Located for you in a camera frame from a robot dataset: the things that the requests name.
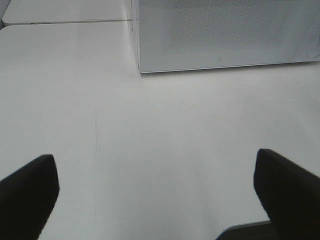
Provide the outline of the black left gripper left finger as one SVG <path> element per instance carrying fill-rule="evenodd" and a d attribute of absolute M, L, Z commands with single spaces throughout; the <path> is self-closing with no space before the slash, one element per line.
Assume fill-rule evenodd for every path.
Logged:
<path fill-rule="evenodd" d="M 0 238 L 37 240 L 60 192 L 54 156 L 44 154 L 0 181 Z"/>

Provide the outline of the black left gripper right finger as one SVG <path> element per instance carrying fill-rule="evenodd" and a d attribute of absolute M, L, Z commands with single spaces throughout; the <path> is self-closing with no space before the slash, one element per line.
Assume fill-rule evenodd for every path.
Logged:
<path fill-rule="evenodd" d="M 254 190 L 282 240 L 320 238 L 320 178 L 271 149 L 259 149 Z"/>

